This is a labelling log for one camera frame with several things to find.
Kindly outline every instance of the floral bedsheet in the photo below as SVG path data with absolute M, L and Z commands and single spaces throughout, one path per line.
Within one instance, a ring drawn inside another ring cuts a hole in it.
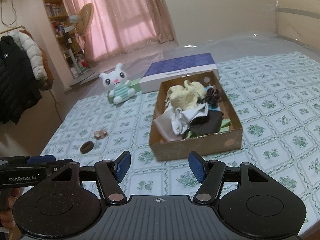
M 247 56 L 218 64 L 218 69 L 244 135 L 240 150 L 205 159 L 229 166 L 251 162 L 264 170 L 303 200 L 305 231 L 320 218 L 320 64 L 294 52 Z M 42 154 L 93 165 L 129 150 L 132 164 L 120 185 L 127 196 L 192 196 L 199 184 L 187 160 L 157 162 L 148 145 L 156 97 L 156 92 L 138 93 L 120 106 L 109 104 L 106 94 L 80 100 Z M 109 135 L 80 154 L 80 146 L 102 128 Z M 84 187 L 98 194 L 95 183 Z M 235 188 L 235 183 L 226 183 L 223 194 Z

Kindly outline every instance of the black cloth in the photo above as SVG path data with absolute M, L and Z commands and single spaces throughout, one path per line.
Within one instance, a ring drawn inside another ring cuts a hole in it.
M 18 123 L 22 113 L 42 98 L 30 59 L 13 41 L 0 41 L 0 121 Z
M 209 110 L 207 116 L 199 116 L 191 121 L 190 130 L 197 136 L 219 132 L 222 117 L 223 112 Z

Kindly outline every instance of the white stuffed rabbit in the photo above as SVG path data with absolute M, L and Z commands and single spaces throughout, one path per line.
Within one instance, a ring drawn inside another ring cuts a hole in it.
M 130 80 L 127 74 L 121 70 L 121 63 L 116 65 L 116 69 L 109 74 L 102 72 L 100 78 L 103 86 L 109 91 L 109 96 L 113 98 L 114 104 L 122 103 L 136 94 L 134 88 L 130 87 Z

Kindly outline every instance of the yellow towel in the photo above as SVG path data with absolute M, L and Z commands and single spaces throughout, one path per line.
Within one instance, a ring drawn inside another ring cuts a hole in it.
M 204 86 L 200 82 L 190 82 L 185 80 L 184 86 L 172 86 L 167 92 L 166 102 L 174 108 L 181 108 L 183 111 L 197 107 L 199 98 L 206 95 Z

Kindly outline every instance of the white puffer jacket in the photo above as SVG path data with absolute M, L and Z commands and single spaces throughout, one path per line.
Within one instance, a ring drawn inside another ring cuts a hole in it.
M 42 53 L 34 40 L 21 32 L 10 32 L 8 35 L 10 35 L 18 47 L 28 55 L 36 80 L 47 80 L 48 76 L 43 66 Z

